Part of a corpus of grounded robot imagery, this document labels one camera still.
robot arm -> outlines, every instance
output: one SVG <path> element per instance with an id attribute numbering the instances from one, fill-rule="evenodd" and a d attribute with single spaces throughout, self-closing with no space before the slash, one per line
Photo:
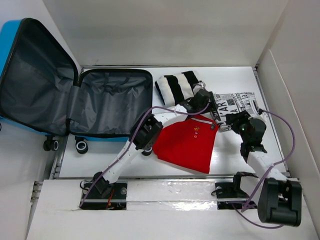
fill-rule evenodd
<path id="1" fill-rule="evenodd" d="M 261 144 L 266 118 L 262 111 L 255 117 L 247 111 L 226 115 L 226 123 L 242 138 L 241 155 L 256 173 L 237 172 L 233 177 L 234 189 L 253 194 L 251 200 L 257 205 L 261 222 L 297 227 L 301 223 L 302 187 L 273 167 L 274 162 Z M 257 188 L 260 179 L 264 181 Z"/>
<path id="2" fill-rule="evenodd" d="M 195 115 L 199 112 L 210 112 L 219 117 L 217 105 L 213 93 L 201 88 L 190 101 L 169 108 L 171 112 L 143 115 L 131 129 L 129 140 L 117 157 L 109 164 L 104 172 L 97 172 L 93 176 L 94 187 L 102 198 L 111 194 L 114 183 L 118 180 L 124 167 L 129 164 L 138 154 L 150 151 L 156 143 L 163 128 L 177 122 L 183 122 L 188 114 Z"/>
<path id="3" fill-rule="evenodd" d="M 171 108 L 172 112 L 142 116 L 133 126 L 129 140 L 113 162 L 109 164 L 107 170 L 97 172 L 93 176 L 92 185 L 101 197 L 110 196 L 113 185 L 124 167 L 138 154 L 148 151 L 156 142 L 163 128 L 186 120 L 188 117 L 186 113 L 197 113 L 203 109 L 205 110 L 202 113 L 210 112 L 214 118 L 219 118 L 213 94 L 204 88 L 200 89 L 189 102 Z M 299 226 L 302 188 L 297 181 L 287 179 L 276 168 L 269 169 L 273 166 L 273 162 L 268 158 L 267 151 L 261 144 L 267 128 L 265 122 L 265 113 L 257 117 L 251 117 L 246 111 L 226 115 L 226 123 L 242 138 L 241 155 L 256 173 L 255 175 L 237 172 L 233 178 L 234 188 L 242 190 L 248 195 L 255 192 L 252 200 L 258 206 L 258 216 L 263 223 Z M 264 179 L 263 185 L 256 190 L 260 179 Z"/>
<path id="4" fill-rule="evenodd" d="M 177 112 L 187 113 L 187 109 L 181 105 L 177 105 L 169 109 Z M 119 179 L 125 166 L 127 166 L 138 154 L 141 154 L 143 151 L 150 150 L 163 128 L 177 122 L 183 122 L 186 120 L 186 118 L 187 115 L 176 114 L 174 112 L 162 112 L 154 115 L 150 114 L 148 117 L 146 117 L 140 130 L 134 137 L 132 144 L 130 145 L 130 141 L 132 140 L 133 134 L 131 134 L 129 140 L 126 141 L 124 147 L 116 156 L 116 158 L 109 164 L 108 167 L 112 167 L 110 167 L 110 169 L 103 174 L 103 177 L 101 177 L 95 184 L 95 187 L 101 196 L 105 198 L 110 194 L 113 184 Z M 137 124 L 132 128 L 132 133 L 135 132 L 136 127 Z M 93 176 L 93 180 L 95 181 L 100 177 L 101 174 L 102 172 L 97 172 Z"/>

gray fabric lining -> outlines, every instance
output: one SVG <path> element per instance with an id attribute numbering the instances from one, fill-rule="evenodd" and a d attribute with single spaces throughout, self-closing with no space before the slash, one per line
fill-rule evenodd
<path id="1" fill-rule="evenodd" d="M 37 25 L 30 24 L 17 42 L 2 83 L 2 111 L 15 121 L 64 135 L 74 77 L 71 63 Z"/>
<path id="2" fill-rule="evenodd" d="M 68 104 L 69 130 L 77 135 L 129 135 L 134 123 L 152 106 L 152 91 L 148 72 L 90 72 L 80 89 L 72 89 L 76 100 L 70 98 Z"/>
<path id="3" fill-rule="evenodd" d="M 129 135 L 152 106 L 150 73 L 97 69 L 84 73 L 81 87 L 73 86 L 78 75 L 69 56 L 41 23 L 33 19 L 24 26 L 2 78 L 2 114 L 60 136 L 68 133 L 67 119 L 77 135 Z"/>

red shirt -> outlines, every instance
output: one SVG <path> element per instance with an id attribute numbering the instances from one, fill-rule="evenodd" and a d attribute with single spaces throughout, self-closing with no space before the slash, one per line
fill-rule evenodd
<path id="1" fill-rule="evenodd" d="M 218 126 L 197 115 L 164 128 L 153 152 L 161 160 L 208 174 Z"/>

suitcase wheel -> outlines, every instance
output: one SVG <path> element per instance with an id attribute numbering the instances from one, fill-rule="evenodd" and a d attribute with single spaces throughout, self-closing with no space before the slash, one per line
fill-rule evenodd
<path id="1" fill-rule="evenodd" d="M 142 152 L 143 156 L 149 156 L 150 154 L 152 154 L 152 147 Z"/>
<path id="2" fill-rule="evenodd" d="M 43 143 L 43 149 L 45 151 L 57 151 L 59 148 L 58 140 L 53 139 L 53 136 L 47 136 L 46 140 Z"/>
<path id="3" fill-rule="evenodd" d="M 75 141 L 76 141 L 75 142 L 75 149 L 79 154 L 85 154 L 86 152 L 88 152 L 89 147 L 83 137 L 76 137 Z"/>

blue suitcase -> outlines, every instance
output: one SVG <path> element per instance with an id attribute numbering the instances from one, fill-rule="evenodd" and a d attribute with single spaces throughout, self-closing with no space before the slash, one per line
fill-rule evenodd
<path id="1" fill-rule="evenodd" d="M 152 75 L 141 69 L 91 69 L 78 76 L 72 58 L 51 33 L 32 18 L 5 23 L 0 32 L 0 116 L 47 136 L 86 141 L 125 141 L 152 106 Z"/>

